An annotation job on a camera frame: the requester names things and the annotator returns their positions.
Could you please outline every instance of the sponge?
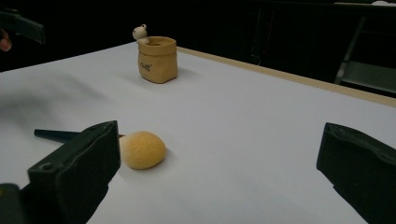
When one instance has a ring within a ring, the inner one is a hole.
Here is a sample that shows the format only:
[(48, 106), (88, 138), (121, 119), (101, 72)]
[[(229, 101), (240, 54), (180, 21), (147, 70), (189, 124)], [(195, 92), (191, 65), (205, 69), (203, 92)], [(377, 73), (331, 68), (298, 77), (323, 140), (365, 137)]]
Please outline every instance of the sponge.
[(160, 163), (165, 154), (165, 143), (154, 133), (140, 131), (120, 138), (121, 159), (132, 169), (151, 168)]

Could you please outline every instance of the toy head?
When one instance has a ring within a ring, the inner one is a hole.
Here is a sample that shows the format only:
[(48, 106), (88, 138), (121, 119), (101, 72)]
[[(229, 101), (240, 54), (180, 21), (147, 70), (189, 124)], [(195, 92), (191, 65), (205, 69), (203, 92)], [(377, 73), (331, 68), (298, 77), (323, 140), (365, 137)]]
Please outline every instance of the toy head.
[(134, 36), (134, 39), (138, 40), (138, 39), (147, 37), (148, 32), (146, 31), (146, 29), (147, 29), (146, 24), (143, 24), (141, 26), (134, 28), (134, 31), (132, 33), (132, 35)]

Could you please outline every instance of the stuffed animal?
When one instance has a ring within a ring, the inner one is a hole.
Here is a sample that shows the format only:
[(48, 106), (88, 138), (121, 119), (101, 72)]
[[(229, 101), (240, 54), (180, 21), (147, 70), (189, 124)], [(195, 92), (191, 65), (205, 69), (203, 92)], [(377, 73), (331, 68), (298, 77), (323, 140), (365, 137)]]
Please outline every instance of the stuffed animal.
[(134, 37), (137, 43), (148, 44), (149, 39), (148, 39), (147, 25), (142, 24), (141, 26), (134, 28), (132, 36)]

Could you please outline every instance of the white tabletop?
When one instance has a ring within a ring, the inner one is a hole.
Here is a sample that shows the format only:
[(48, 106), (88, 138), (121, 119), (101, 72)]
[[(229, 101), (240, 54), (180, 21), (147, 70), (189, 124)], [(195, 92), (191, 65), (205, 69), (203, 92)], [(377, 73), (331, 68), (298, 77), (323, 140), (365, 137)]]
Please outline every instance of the white tabletop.
[(135, 42), (1, 73), (0, 183), (24, 187), (61, 145), (34, 129), (116, 120), (119, 133), (160, 136), (167, 155), (149, 170), (122, 164), (89, 223), (365, 223), (317, 170), (321, 136), (332, 122), (395, 147), (395, 101), (187, 52), (164, 84), (139, 75)]

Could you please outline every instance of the dark background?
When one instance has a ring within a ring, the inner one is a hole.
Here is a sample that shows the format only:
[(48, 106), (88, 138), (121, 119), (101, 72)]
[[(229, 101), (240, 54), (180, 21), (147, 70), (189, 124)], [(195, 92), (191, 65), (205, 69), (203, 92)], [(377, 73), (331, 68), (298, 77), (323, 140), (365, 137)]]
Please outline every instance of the dark background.
[(396, 7), (323, 0), (81, 2), (5, 2), (42, 23), (47, 43), (11, 32), (14, 45), (1, 52), (1, 71), (132, 42), (132, 30), (144, 23), (148, 35), (172, 37), (180, 47), (334, 82), (361, 18), (366, 22), (351, 59), (396, 67)]

